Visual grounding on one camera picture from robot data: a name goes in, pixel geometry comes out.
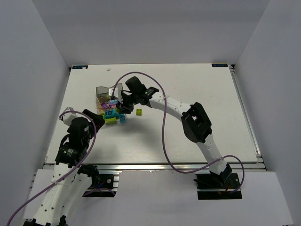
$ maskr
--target gray wall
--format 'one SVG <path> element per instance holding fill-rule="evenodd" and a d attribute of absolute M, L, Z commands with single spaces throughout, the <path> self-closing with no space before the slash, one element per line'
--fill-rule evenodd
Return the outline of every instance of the gray wall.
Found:
<path fill-rule="evenodd" d="M 239 84 L 269 170 L 301 225 L 301 1 L 273 0 L 237 64 Z"/>
<path fill-rule="evenodd" d="M 67 65 L 234 64 L 269 0 L 33 0 Z"/>
<path fill-rule="evenodd" d="M 0 3 L 0 219 L 26 201 L 43 164 L 68 68 L 31 0 Z M 21 214 L 11 225 L 20 225 Z"/>

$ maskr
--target tabletop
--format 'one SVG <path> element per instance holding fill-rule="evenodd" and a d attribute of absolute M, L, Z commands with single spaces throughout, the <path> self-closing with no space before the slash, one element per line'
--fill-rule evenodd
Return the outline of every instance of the tabletop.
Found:
<path fill-rule="evenodd" d="M 232 154 L 244 162 L 256 161 L 256 150 L 240 105 L 238 94 L 228 67 L 211 64 L 141 64 L 88 65 L 86 69 L 71 69 L 61 111 L 73 107 L 96 113 L 96 87 L 111 87 L 123 74 L 140 71 L 154 77 L 167 95 L 184 103 L 199 102 L 211 122 L 214 140 L 221 154 Z M 137 76 L 146 87 L 156 83 L 139 74 L 132 74 L 120 82 Z M 142 115 L 136 115 L 142 109 Z M 163 112 L 136 105 L 127 114 L 125 123 L 104 125 L 97 134 L 96 143 L 85 163 L 92 164 L 155 164 L 166 163 L 162 150 Z M 59 144 L 68 127 L 57 121 L 45 163 L 54 163 Z M 206 162 L 195 143 L 183 132 L 182 123 L 168 115 L 165 143 L 169 158 L 174 163 Z"/>

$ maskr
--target cable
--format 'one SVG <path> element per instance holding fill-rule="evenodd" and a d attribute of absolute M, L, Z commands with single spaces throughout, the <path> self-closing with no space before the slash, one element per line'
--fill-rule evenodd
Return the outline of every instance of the cable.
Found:
<path fill-rule="evenodd" d="M 99 178 L 98 178 L 98 182 L 97 182 L 96 186 L 94 186 L 94 187 L 89 187 L 89 188 L 91 188 L 91 189 L 96 189 L 96 188 L 97 188 L 97 185 L 99 184 L 99 182 L 100 182 L 100 180 L 99 180 Z"/>
<path fill-rule="evenodd" d="M 165 121 L 166 121 L 166 114 L 167 114 L 167 100 L 166 100 L 166 95 L 165 95 L 165 91 L 164 91 L 163 87 L 160 85 L 160 83 L 159 83 L 156 79 L 154 79 L 153 77 L 151 77 L 151 76 L 148 75 L 148 74 L 145 74 L 145 73 L 143 73 L 143 72 L 129 72 L 129 73 L 126 73 L 126 74 L 122 75 L 122 76 L 117 80 L 117 82 L 116 82 L 115 85 L 114 85 L 113 94 L 114 94 L 114 92 L 115 92 L 115 88 L 116 88 L 118 82 L 119 82 L 121 79 L 123 79 L 124 77 L 128 76 L 129 74 L 142 74 L 142 75 L 144 75 L 144 76 L 146 76 L 146 77 L 152 79 L 152 80 L 160 87 L 160 89 L 162 90 L 162 94 L 163 94 L 163 97 L 164 97 L 164 114 L 163 114 L 163 121 L 162 121 L 162 146 L 163 146 L 163 152 L 164 152 L 165 158 L 166 158 L 168 164 L 171 166 L 171 168 L 173 168 L 173 169 L 174 169 L 175 171 L 177 171 L 178 173 L 183 173 L 183 174 L 195 173 L 195 172 L 198 172 L 198 171 L 200 171 L 200 170 L 203 170 L 203 169 L 205 169 L 205 168 L 211 166 L 212 164 L 214 164 L 214 163 L 216 163 L 216 162 L 218 162 L 218 161 L 221 160 L 221 159 L 214 160 L 213 162 L 207 164 L 206 166 L 203 166 L 203 167 L 201 167 L 201 168 L 199 168 L 199 169 L 195 169 L 195 170 L 191 170 L 191 171 L 182 171 L 182 170 L 177 169 L 177 168 L 171 163 L 171 161 L 169 160 L 169 157 L 168 157 L 168 155 L 167 155 L 166 148 L 165 148 Z M 238 157 L 234 156 L 234 155 L 230 155 L 230 154 L 229 154 L 229 155 L 226 155 L 226 156 L 222 157 L 222 159 L 229 158 L 229 157 L 232 157 L 232 158 L 237 159 L 238 162 L 240 163 L 240 165 L 241 165 L 241 167 L 242 167 L 242 171 L 243 171 L 243 178 L 242 178 L 242 180 L 241 180 L 241 183 L 240 183 L 240 185 L 239 185 L 235 190 L 231 191 L 231 193 L 233 193 L 233 192 L 237 191 L 238 189 L 240 189 L 240 187 L 242 186 L 242 184 L 243 184 L 243 182 L 244 182 L 244 179 L 245 179 L 245 169 L 244 169 L 244 166 L 243 166 L 243 163 L 241 162 L 241 160 L 240 160 Z"/>
<path fill-rule="evenodd" d="M 83 196 L 87 196 L 87 195 L 89 195 L 89 194 L 91 194 L 91 193 L 93 193 L 93 192 L 99 192 L 99 191 L 109 191 L 109 192 L 111 192 L 113 195 L 115 195 L 115 193 L 114 193 L 111 189 L 102 187 L 102 188 L 98 188 L 98 189 L 95 189 L 95 190 L 93 190 L 93 191 L 87 192 L 87 193 L 85 193 Z"/>
<path fill-rule="evenodd" d="M 59 118 L 61 118 L 63 115 L 67 114 L 67 113 L 77 113 L 77 114 L 81 114 L 83 116 L 85 116 L 86 118 L 88 118 L 91 122 L 92 122 L 92 125 L 93 125 L 93 128 L 94 128 L 94 139 L 92 141 L 92 144 L 87 152 L 87 154 L 83 157 L 83 159 L 74 167 L 72 168 L 68 173 L 66 173 L 65 175 L 63 175 L 61 178 L 59 178 L 55 183 L 52 183 L 51 185 L 49 185 L 48 187 L 44 188 L 42 191 L 40 191 L 39 193 L 37 193 L 35 196 L 33 196 L 32 198 L 30 198 L 29 200 L 27 200 L 23 205 L 21 205 L 14 213 L 13 215 L 11 215 L 11 217 L 9 218 L 6 226 L 9 226 L 11 221 L 13 220 L 13 218 L 15 217 L 15 215 L 21 210 L 23 209 L 28 203 L 30 203 L 32 200 L 34 200 L 35 198 L 37 198 L 38 196 L 40 196 L 41 194 L 43 194 L 44 192 L 46 192 L 47 190 L 49 190 L 50 188 L 54 187 L 56 183 L 58 182 L 61 182 L 64 178 L 66 178 L 67 176 L 69 176 L 73 171 L 75 171 L 76 168 L 78 168 L 82 163 L 83 161 L 87 158 L 87 156 L 90 154 L 93 146 L 94 146 L 94 143 L 95 143 L 95 140 L 96 140 L 96 133 L 97 133 L 97 130 L 96 130 L 96 126 L 95 126 L 95 123 L 93 122 L 93 120 L 87 116 L 86 114 L 82 113 L 82 112 L 78 112 L 78 111 L 66 111 L 66 112 L 63 112 Z"/>
<path fill-rule="evenodd" d="M 228 184 L 228 187 L 226 188 L 226 190 L 225 190 L 225 191 L 223 191 L 223 192 L 219 192 L 219 194 L 224 194 L 224 193 L 226 193 L 226 192 L 229 190 L 229 188 L 230 188 L 230 184 Z"/>
<path fill-rule="evenodd" d="M 101 186 L 103 186 L 104 182 L 102 182 L 96 189 L 100 188 Z"/>

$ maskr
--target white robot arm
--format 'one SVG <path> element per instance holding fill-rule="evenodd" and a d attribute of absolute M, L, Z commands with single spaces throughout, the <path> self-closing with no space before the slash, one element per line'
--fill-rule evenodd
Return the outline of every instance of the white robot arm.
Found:
<path fill-rule="evenodd" d="M 183 113 L 188 112 L 191 108 L 189 104 L 179 102 L 175 99 L 172 99 L 170 97 L 166 98 L 167 102 L 167 113 L 172 115 L 173 117 L 177 118 L 181 121 L 181 118 L 183 116 Z M 152 98 L 150 99 L 150 106 L 155 109 L 159 109 L 164 111 L 164 97 L 161 92 L 156 92 Z M 217 159 L 221 159 L 222 155 L 219 152 L 214 139 L 213 135 L 209 134 L 206 137 L 205 142 L 197 142 L 196 145 L 200 148 L 201 152 L 203 153 L 206 161 L 212 162 Z M 227 162 L 222 159 L 213 165 L 209 166 L 209 169 L 212 173 L 215 173 L 217 175 L 220 175 L 227 167 Z"/>
<path fill-rule="evenodd" d="M 96 132 L 104 125 L 101 115 L 87 109 L 83 111 L 96 125 Z M 84 192 L 99 183 L 99 172 L 96 166 L 81 165 L 69 176 L 57 182 L 63 175 L 70 172 L 87 154 L 89 141 L 94 137 L 92 123 L 74 113 L 64 115 L 61 120 L 68 125 L 68 134 L 61 141 L 55 159 L 54 174 L 51 183 L 54 187 L 46 191 L 45 197 L 31 222 L 25 221 L 24 226 L 68 226 L 66 217 L 72 211 Z"/>
<path fill-rule="evenodd" d="M 209 169 L 213 177 L 217 178 L 222 184 L 226 182 L 232 170 L 229 164 L 222 159 L 222 156 L 214 142 L 211 122 L 203 108 L 196 102 L 193 105 L 185 104 L 170 97 L 164 97 L 158 89 L 150 87 L 146 89 L 137 77 L 132 77 L 126 82 L 130 89 L 130 95 L 123 91 L 122 102 L 118 102 L 119 113 L 131 113 L 135 104 L 147 105 L 154 109 L 164 111 L 166 98 L 167 113 L 182 122 L 185 136 L 200 148 L 207 162 L 213 162 Z M 88 110 L 85 114 L 93 119 L 97 131 L 104 125 L 104 119 L 100 115 L 95 115 Z M 64 174 L 73 169 L 76 164 L 87 153 L 89 140 L 94 136 L 91 124 L 82 117 L 75 114 L 68 114 L 61 119 L 69 128 L 59 148 L 55 159 L 54 175 L 51 183 L 56 181 Z M 26 221 L 24 226 L 68 226 L 66 217 L 70 217 L 77 202 L 83 193 L 91 186 L 95 185 L 98 178 L 97 167 L 82 165 L 72 174 L 66 177 L 56 186 L 46 192 L 45 198 L 34 215 L 32 222 Z"/>
<path fill-rule="evenodd" d="M 130 91 L 121 92 L 122 102 L 119 102 L 117 108 L 121 113 L 131 113 L 135 104 L 147 105 L 148 107 L 164 111 L 166 98 L 167 113 L 174 116 L 182 122 L 185 136 L 200 148 L 207 162 L 216 163 L 209 166 L 210 172 L 222 184 L 226 182 L 231 175 L 232 169 L 227 162 L 222 159 L 212 135 L 211 122 L 203 108 L 196 102 L 189 105 L 179 102 L 170 97 L 164 97 L 163 93 L 157 88 L 146 88 L 137 77 L 132 77 L 126 81 Z"/>

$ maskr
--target black sticker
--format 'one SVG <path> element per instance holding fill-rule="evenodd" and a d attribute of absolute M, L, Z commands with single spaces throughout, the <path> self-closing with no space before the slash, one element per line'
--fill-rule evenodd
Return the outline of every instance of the black sticker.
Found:
<path fill-rule="evenodd" d="M 72 69 L 88 69 L 88 65 L 75 65 Z"/>
<path fill-rule="evenodd" d="M 228 67 L 228 64 L 211 64 L 212 67 Z"/>

